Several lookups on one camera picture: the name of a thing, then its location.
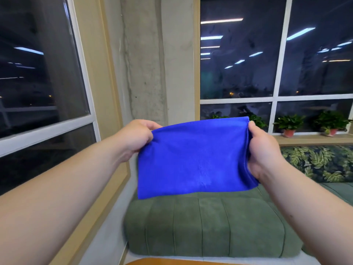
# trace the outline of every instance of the white window frame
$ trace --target white window frame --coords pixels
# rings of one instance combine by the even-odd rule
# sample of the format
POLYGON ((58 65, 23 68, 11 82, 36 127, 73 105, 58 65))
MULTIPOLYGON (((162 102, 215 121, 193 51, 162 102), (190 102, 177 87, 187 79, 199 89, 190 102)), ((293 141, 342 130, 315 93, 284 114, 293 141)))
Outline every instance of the white window frame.
MULTIPOLYGON (((37 143, 43 142, 50 138, 65 134, 82 126, 93 124, 93 129, 95 132, 96 141, 100 141, 101 137, 99 134, 98 123, 94 108, 94 102, 91 92, 90 83, 88 80, 88 71, 86 67, 85 57, 82 48, 81 37, 78 29, 78 22, 76 18, 75 8, 73 5, 73 0, 67 0, 68 11, 70 15, 70 20, 73 29, 73 35, 76 42, 76 48, 78 53, 78 60, 81 65, 82 77, 86 90, 86 97, 88 101, 88 107, 90 114, 78 117, 71 120, 62 121, 56 124, 44 126, 42 128, 30 130, 27 132, 15 134, 9 137, 4 137, 0 139, 0 157, 6 156, 13 152, 19 151, 21 149, 27 148, 29 146, 35 145, 37 143)), ((2 103, 0 104, 0 113, 2 113, 5 124, 10 128, 10 122, 8 121, 7 112, 22 112, 22 111, 46 111, 55 110, 55 106, 45 106, 45 107, 30 107, 30 108, 4 108, 2 103)))
MULTIPOLYGON (((278 96, 278 93, 280 90, 283 61, 284 61, 285 50, 286 50, 290 12, 292 10, 292 2, 293 2, 293 0, 286 1, 285 16, 284 16, 284 22, 283 22, 282 37, 281 37, 280 51, 279 51, 279 57, 278 57, 278 63, 277 63, 277 71, 276 71, 276 79, 275 79, 275 87, 274 87, 274 91, 273 91, 273 96, 272 97, 263 97, 263 98, 222 98, 222 99, 204 99, 204 100, 201 99, 200 104, 272 102, 268 133, 276 136, 276 135, 281 135, 281 133, 274 133, 273 132, 273 123, 275 122, 275 115, 276 115, 278 101, 330 100, 330 99, 350 99, 350 98, 353 99, 353 93, 352 94, 338 94, 338 95, 278 96)), ((353 104, 352 104, 351 111, 350 111, 348 118, 352 119, 352 117, 353 117, 353 104)), ((348 124, 346 127, 347 131, 339 131, 339 132, 337 132, 337 134, 347 134, 350 127, 351 127, 351 124, 348 124)), ((296 133, 294 133, 294 135, 316 135, 316 134, 320 134, 320 133, 319 132, 296 132, 296 133)))

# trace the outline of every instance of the plant pot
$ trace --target plant pot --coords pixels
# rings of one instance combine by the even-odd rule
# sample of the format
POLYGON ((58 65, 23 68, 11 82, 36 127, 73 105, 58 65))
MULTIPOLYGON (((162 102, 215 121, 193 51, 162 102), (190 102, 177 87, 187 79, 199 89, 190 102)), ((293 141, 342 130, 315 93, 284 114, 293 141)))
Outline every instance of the plant pot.
POLYGON ((327 129, 325 130, 324 134, 327 137, 333 137, 337 133, 338 128, 327 129))
POLYGON ((295 130, 285 129, 283 132, 284 137, 293 137, 295 130))

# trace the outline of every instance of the person's left hand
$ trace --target person's left hand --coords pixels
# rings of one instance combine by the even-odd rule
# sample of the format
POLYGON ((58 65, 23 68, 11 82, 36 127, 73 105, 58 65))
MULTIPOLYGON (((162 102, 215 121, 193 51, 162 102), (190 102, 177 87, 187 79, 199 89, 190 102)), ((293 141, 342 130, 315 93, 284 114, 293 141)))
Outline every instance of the person's left hand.
POLYGON ((127 162, 131 156, 153 139, 152 130, 162 126, 148 120, 133 120, 114 136, 118 143, 124 144, 121 162, 127 162))

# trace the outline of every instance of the forearm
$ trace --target forearm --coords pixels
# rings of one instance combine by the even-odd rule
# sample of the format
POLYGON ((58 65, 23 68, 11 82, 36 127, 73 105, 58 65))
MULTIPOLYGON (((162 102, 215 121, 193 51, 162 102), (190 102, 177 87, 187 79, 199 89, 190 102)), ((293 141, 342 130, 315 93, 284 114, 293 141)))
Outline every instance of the forearm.
POLYGON ((351 264, 353 207, 285 160, 260 179, 272 200, 321 264, 351 264))
POLYGON ((2 264, 50 262, 118 167, 124 148, 114 148, 114 139, 119 140, 96 143, 0 196, 2 264))

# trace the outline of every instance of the person's right arm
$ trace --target person's right arm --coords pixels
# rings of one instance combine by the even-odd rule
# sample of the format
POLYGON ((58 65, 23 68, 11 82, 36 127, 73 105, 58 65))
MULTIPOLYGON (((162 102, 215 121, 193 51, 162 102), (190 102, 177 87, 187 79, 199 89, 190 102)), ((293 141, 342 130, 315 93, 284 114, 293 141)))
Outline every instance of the person's right arm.
POLYGON ((353 207, 282 156, 274 137, 249 123, 249 169, 321 264, 353 264, 353 207))

